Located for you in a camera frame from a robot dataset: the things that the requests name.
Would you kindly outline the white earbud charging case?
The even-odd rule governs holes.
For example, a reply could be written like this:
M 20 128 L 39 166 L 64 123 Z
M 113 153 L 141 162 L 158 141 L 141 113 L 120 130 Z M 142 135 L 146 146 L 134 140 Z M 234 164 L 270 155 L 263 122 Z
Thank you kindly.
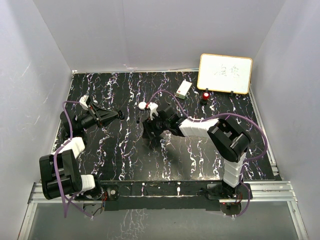
M 146 110 L 147 107 L 148 107 L 148 105 L 147 105 L 147 103 L 144 102 L 144 101 L 138 103 L 138 108 L 139 108 L 139 110 L 141 110 L 141 111 Z

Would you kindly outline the black earbud charging case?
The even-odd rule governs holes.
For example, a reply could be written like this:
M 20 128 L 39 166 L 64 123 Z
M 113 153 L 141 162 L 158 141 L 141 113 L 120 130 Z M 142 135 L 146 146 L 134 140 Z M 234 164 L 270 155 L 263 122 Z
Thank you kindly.
M 121 110 L 118 111 L 118 117 L 119 117 L 120 120 L 124 120 L 125 119 L 125 115 Z

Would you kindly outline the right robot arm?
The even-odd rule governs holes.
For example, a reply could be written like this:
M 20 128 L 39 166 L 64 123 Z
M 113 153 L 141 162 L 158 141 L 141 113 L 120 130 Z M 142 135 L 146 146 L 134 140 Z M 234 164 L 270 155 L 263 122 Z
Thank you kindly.
M 188 119 L 179 116 L 168 106 L 157 110 L 156 103 L 140 102 L 140 110 L 149 110 L 149 117 L 142 122 L 144 139 L 152 140 L 164 131 L 179 137 L 202 137 L 211 140 L 224 160 L 221 185 L 213 192 L 222 198 L 233 199 L 241 192 L 243 166 L 248 147 L 252 141 L 249 134 L 232 117 L 210 120 Z

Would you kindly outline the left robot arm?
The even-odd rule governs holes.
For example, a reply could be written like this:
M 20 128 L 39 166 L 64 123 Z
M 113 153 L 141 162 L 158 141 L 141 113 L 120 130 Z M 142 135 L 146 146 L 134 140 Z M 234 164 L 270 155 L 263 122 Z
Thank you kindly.
M 105 110 L 93 103 L 83 103 L 85 114 L 76 116 L 63 110 L 60 120 L 64 129 L 64 142 L 61 150 L 56 150 L 39 159 L 42 191 L 46 199 L 61 196 L 62 187 L 65 195 L 88 195 L 97 200 L 103 195 L 103 187 L 98 178 L 92 174 L 81 174 L 77 158 L 85 150 L 87 144 L 86 130 L 97 126 L 106 127 L 114 120 L 125 118 L 122 111 Z

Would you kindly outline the white cardboard box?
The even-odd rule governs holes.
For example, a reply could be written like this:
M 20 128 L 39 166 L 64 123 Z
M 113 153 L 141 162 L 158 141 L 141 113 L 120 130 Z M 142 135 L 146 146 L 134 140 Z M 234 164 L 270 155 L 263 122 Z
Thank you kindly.
M 180 84 L 179 88 L 175 92 L 175 97 L 184 100 L 186 98 L 186 95 L 188 94 L 190 88 L 192 86 L 192 83 L 186 80 L 183 80 Z

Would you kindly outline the red emergency button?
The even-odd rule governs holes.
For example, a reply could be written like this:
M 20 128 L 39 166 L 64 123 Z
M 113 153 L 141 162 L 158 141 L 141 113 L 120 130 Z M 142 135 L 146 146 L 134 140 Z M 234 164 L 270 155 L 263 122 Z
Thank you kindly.
M 209 98 L 210 98 L 210 94 L 208 92 L 203 92 L 200 104 L 202 106 L 207 105 Z

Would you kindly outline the black front mounting bar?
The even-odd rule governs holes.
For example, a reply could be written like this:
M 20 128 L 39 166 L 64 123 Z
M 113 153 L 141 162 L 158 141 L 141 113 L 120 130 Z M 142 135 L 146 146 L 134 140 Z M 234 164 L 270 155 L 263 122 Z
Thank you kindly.
M 106 211 L 205 209 L 219 211 L 219 180 L 102 181 Z

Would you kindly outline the white board yellow frame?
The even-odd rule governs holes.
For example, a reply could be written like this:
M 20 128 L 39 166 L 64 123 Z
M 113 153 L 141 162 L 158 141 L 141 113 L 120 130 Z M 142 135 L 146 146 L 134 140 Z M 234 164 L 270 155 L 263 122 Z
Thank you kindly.
M 200 56 L 197 88 L 246 95 L 250 88 L 252 66 L 253 60 L 249 57 L 203 53 Z

